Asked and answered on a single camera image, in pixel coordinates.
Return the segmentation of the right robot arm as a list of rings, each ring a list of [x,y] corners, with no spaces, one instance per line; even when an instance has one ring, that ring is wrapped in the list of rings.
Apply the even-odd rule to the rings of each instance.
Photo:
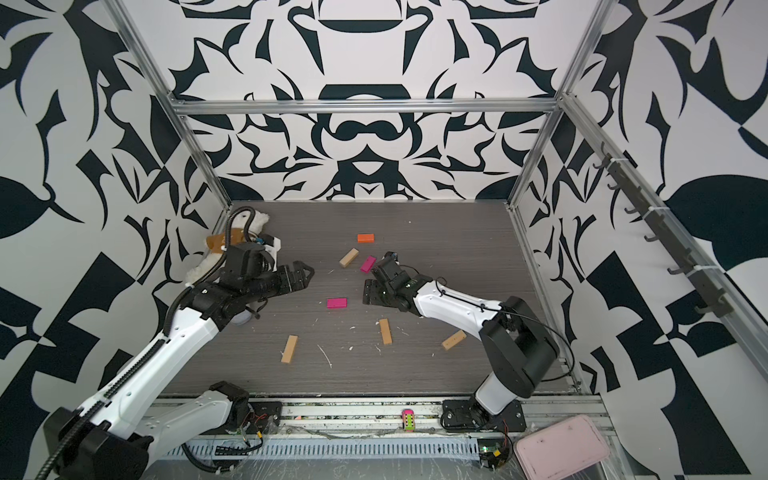
[[[474,297],[419,273],[409,274],[395,259],[372,268],[364,302],[444,322],[478,339],[491,373],[472,395],[471,406],[497,416],[513,401],[530,397],[560,359],[561,333],[534,316],[519,297],[505,301]]]

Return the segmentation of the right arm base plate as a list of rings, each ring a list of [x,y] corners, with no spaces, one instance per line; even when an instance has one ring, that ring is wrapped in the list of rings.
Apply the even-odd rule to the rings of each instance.
[[[450,433],[480,431],[521,433],[527,429],[522,405],[510,402],[499,414],[488,413],[474,399],[444,400],[439,418],[441,427]]]

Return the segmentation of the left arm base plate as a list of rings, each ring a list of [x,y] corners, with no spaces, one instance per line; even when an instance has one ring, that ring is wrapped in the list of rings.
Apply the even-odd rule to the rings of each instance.
[[[229,433],[271,433],[281,423],[283,403],[280,401],[235,402],[224,429]]]

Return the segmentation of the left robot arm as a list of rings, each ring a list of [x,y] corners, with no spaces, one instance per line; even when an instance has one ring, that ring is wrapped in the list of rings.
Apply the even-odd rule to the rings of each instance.
[[[233,320],[258,317],[256,301],[307,288],[314,269],[280,265],[278,239],[226,245],[219,260],[169,308],[162,330],[78,408],[44,423],[49,457],[37,476],[138,479],[159,457],[210,430],[237,431],[251,415],[249,394],[227,381],[154,420],[147,410],[195,354]]]

